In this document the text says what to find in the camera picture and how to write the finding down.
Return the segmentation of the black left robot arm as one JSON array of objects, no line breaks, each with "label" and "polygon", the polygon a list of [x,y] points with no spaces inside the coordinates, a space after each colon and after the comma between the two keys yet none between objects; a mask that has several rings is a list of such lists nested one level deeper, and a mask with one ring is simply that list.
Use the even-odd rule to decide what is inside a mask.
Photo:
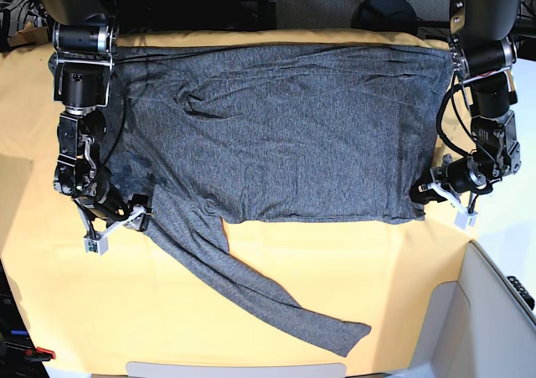
[{"label": "black left robot arm", "polygon": [[[448,41],[454,67],[451,87],[436,116],[439,139],[460,159],[446,155],[439,167],[415,182],[410,198],[421,205],[431,201],[460,202],[464,193],[473,198],[489,194],[493,185],[515,174],[521,166],[515,116],[511,109],[517,94],[511,69],[517,59],[510,33],[521,0],[451,0]],[[468,152],[444,133],[443,116],[455,104],[455,94],[469,92],[471,124],[463,130],[474,143]]]}]

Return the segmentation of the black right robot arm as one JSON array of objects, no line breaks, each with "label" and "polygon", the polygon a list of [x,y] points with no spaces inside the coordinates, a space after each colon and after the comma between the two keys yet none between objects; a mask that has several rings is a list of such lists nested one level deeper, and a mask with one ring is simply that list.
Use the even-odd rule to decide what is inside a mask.
[{"label": "black right robot arm", "polygon": [[136,194],[124,201],[111,183],[100,143],[107,131],[102,112],[108,104],[117,26],[101,0],[40,0],[54,20],[54,101],[64,106],[57,136],[59,156],[54,188],[77,205],[91,239],[101,237],[92,223],[124,225],[144,231],[149,198]]}]

